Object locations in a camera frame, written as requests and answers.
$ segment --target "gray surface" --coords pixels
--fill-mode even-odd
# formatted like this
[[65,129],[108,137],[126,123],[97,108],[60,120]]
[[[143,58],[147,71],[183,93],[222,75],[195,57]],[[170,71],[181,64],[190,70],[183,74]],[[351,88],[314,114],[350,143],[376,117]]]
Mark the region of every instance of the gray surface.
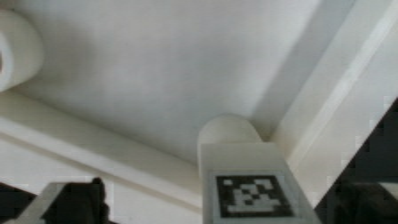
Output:
[[220,113],[266,138],[353,0],[19,0],[46,64],[16,88],[55,108],[195,162]]

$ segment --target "white wall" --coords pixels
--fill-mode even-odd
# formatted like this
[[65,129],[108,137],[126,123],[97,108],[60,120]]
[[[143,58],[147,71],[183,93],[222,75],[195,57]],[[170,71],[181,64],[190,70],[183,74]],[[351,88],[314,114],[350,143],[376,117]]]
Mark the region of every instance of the white wall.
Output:
[[396,38],[398,1],[358,0],[271,136],[312,206],[398,97]]
[[145,188],[78,164],[0,134],[0,182],[33,194],[49,182],[90,182],[99,176],[106,188],[112,221],[128,223],[200,223],[200,210],[163,200]]
[[46,65],[17,88],[195,162],[220,113],[277,124],[353,0],[19,0]]

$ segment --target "black object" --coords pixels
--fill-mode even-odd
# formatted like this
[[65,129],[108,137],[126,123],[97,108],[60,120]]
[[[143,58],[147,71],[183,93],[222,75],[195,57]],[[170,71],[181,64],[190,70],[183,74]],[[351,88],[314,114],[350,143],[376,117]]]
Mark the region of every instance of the black object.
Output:
[[378,122],[371,135],[364,141],[355,157],[348,163],[327,195],[316,206],[316,213],[323,224],[353,223],[344,222],[341,216],[344,211],[335,196],[341,185],[350,183],[389,182],[398,184],[398,99]]
[[398,223],[398,201],[380,184],[344,182],[337,187],[335,196],[335,223]]
[[112,224],[104,204],[104,185],[99,178],[90,183],[67,183],[48,211],[46,224]]
[[0,223],[16,219],[33,198],[30,192],[0,183]]

